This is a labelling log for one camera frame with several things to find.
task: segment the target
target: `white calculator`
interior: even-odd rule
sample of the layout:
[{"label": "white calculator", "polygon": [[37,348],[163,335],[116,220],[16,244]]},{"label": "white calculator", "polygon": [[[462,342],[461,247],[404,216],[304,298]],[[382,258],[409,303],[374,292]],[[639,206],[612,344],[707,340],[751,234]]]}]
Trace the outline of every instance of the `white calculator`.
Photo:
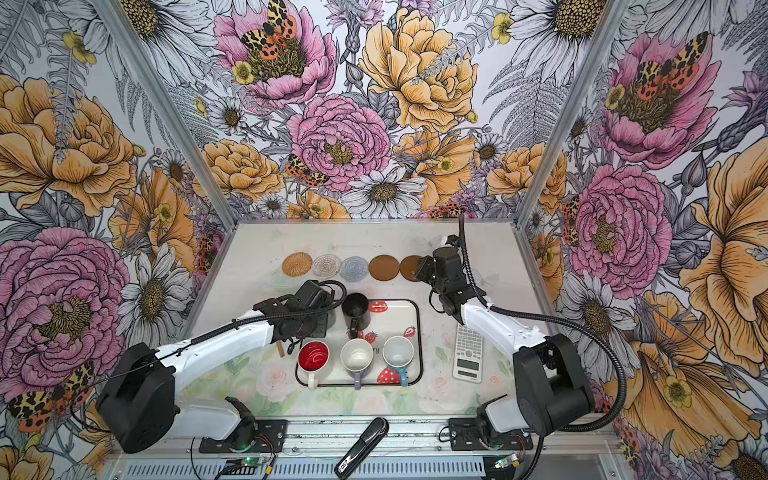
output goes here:
[{"label": "white calculator", "polygon": [[453,349],[453,378],[466,382],[482,382],[482,336],[458,324]]}]

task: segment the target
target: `black handle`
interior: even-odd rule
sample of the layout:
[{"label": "black handle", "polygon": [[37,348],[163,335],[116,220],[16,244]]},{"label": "black handle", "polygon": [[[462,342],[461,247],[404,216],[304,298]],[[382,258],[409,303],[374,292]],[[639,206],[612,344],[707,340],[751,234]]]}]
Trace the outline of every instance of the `black handle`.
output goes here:
[{"label": "black handle", "polygon": [[347,480],[347,478],[355,471],[355,469],[368,457],[370,452],[373,451],[379,442],[389,432],[389,422],[381,417],[373,419],[368,425],[368,428],[362,433],[360,438],[352,445],[352,448],[344,455],[341,462],[336,464],[333,469],[333,473],[339,477],[340,480]]}]

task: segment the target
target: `daisy center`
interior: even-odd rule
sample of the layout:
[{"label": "daisy center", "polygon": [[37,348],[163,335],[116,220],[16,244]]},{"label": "daisy center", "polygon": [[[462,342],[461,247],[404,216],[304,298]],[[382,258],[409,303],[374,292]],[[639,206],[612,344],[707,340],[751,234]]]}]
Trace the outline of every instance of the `daisy center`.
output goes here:
[{"label": "daisy center", "polygon": [[584,321],[587,328],[601,338],[607,338],[611,331],[611,318],[605,307],[594,301],[587,301],[584,305]]},{"label": "daisy center", "polygon": [[570,37],[591,37],[604,6],[605,0],[564,0],[554,16],[554,26]]},{"label": "daisy center", "polygon": [[120,0],[134,30],[143,38],[157,29],[157,12],[149,0]]},{"label": "daisy center", "polygon": [[150,280],[147,282],[147,286],[144,288],[144,294],[141,296],[139,307],[141,308],[141,315],[145,319],[153,319],[160,312],[160,308],[163,306],[163,300],[165,300],[165,289],[163,283],[160,280]]},{"label": "daisy center", "polygon": [[177,163],[168,165],[168,173],[170,174],[170,177],[177,182],[180,182],[184,178],[184,168]]},{"label": "daisy center", "polygon": [[584,133],[585,128],[587,128],[587,124],[584,120],[577,118],[574,126],[571,127],[571,138],[579,138]]},{"label": "daisy center", "polygon": [[480,155],[480,160],[482,161],[491,160],[493,156],[496,155],[496,147],[493,145],[485,145],[484,147],[480,148],[478,154]]},{"label": "daisy center", "polygon": [[768,480],[768,471],[763,464],[751,455],[739,453],[738,458],[731,462],[730,466],[736,471],[739,478],[745,480]]},{"label": "daisy center", "polygon": [[224,123],[230,127],[235,127],[240,123],[240,114],[237,110],[225,110],[224,111]]},{"label": "daisy center", "polygon": [[381,184],[371,188],[371,200],[375,202],[388,202],[397,195],[397,185]]}]

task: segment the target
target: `mug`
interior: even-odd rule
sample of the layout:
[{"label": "mug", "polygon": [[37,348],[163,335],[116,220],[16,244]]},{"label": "mug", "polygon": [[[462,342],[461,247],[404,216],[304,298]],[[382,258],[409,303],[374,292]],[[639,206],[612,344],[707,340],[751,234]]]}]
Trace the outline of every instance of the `mug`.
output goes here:
[{"label": "mug", "polygon": [[394,336],[384,342],[384,361],[397,372],[402,386],[408,386],[406,367],[413,360],[413,353],[413,344],[404,336]]},{"label": "mug", "polygon": [[373,363],[373,347],[364,339],[351,339],[339,354],[341,364],[355,379],[355,390],[362,388],[362,378]]},{"label": "mug", "polygon": [[349,338],[356,339],[360,330],[371,324],[371,314],[368,312],[368,298],[362,293],[350,293],[341,304],[346,326],[349,328]]},{"label": "mug", "polygon": [[310,390],[330,369],[330,349],[324,342],[313,340],[299,350],[299,368],[307,374],[306,385]]}]

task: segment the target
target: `white mug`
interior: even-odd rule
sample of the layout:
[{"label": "white mug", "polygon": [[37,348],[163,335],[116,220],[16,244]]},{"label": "white mug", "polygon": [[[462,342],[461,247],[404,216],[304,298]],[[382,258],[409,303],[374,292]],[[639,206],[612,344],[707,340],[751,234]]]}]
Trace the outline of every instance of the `white mug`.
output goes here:
[{"label": "white mug", "polygon": [[364,339],[351,339],[339,354],[341,364],[355,379],[355,390],[362,388],[362,378],[373,363],[373,347]]},{"label": "white mug", "polygon": [[330,371],[330,358],[330,348],[319,340],[313,340],[299,350],[299,368],[306,373],[306,385],[310,390],[316,389],[320,379]]},{"label": "white mug", "polygon": [[413,360],[413,354],[413,344],[404,336],[394,336],[384,342],[384,361],[397,372],[402,386],[408,386],[406,367]]}]

